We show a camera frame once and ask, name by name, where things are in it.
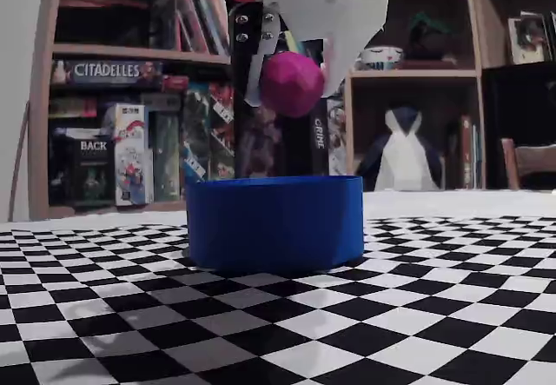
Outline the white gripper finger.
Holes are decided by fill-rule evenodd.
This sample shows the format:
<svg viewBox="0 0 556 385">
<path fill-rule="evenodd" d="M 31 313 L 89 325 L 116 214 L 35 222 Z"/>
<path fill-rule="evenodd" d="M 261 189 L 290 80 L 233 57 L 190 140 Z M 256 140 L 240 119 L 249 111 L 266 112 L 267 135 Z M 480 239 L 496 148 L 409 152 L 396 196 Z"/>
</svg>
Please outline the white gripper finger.
<svg viewBox="0 0 556 385">
<path fill-rule="evenodd" d="M 359 29 L 340 30 L 325 35 L 321 65 L 324 76 L 323 97 L 332 96 L 339 89 L 360 53 L 382 30 L 382 27 L 378 27 L 366 35 Z"/>
</svg>

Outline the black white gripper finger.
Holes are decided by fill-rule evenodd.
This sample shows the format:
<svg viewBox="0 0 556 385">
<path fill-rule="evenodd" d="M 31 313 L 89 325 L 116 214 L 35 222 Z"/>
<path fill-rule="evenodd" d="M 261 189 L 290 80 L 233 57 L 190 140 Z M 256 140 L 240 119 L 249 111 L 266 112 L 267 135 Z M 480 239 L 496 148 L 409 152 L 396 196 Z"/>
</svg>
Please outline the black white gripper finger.
<svg viewBox="0 0 556 385">
<path fill-rule="evenodd" d="M 275 53 L 281 33 L 277 8 L 276 3 L 238 3 L 228 15 L 235 94 L 252 107 L 261 106 L 262 65 L 267 56 Z"/>
</svg>

